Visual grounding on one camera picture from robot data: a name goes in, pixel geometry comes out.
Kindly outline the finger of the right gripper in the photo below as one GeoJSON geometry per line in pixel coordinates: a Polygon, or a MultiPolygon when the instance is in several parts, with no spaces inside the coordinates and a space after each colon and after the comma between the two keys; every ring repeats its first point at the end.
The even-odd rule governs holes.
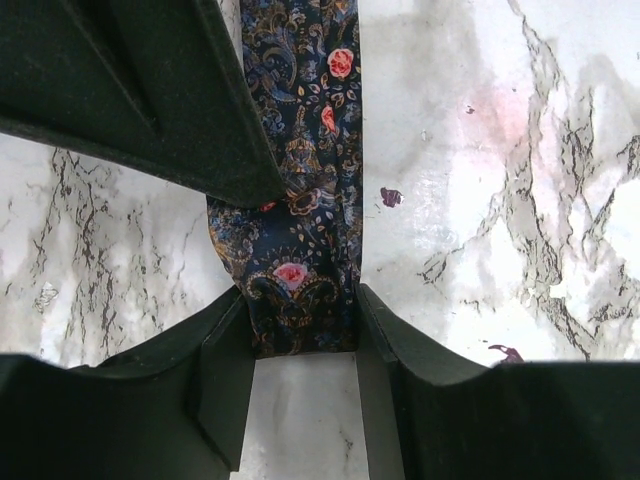
{"type": "Polygon", "coordinates": [[[242,208],[284,194],[215,1],[5,1],[1,130],[242,208]]]}

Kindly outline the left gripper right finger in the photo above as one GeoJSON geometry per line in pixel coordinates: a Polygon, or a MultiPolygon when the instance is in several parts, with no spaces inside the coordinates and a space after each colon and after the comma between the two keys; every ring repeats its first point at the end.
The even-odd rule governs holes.
{"type": "Polygon", "coordinates": [[[373,479],[635,479],[635,362],[479,365],[357,288],[373,479]]]}

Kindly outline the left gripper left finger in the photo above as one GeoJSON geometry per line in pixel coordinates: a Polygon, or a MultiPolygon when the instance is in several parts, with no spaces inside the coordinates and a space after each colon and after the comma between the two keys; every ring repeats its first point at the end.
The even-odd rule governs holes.
{"type": "Polygon", "coordinates": [[[90,367],[1,358],[5,479],[226,479],[239,468],[255,360],[236,288],[90,367]]]}

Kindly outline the dark floral necktie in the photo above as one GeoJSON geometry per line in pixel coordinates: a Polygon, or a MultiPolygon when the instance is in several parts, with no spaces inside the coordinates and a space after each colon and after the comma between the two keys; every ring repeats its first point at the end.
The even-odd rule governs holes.
{"type": "Polygon", "coordinates": [[[363,238],[363,114],[353,1],[244,1],[244,73],[284,180],[253,209],[207,202],[259,358],[352,351],[363,238]]]}

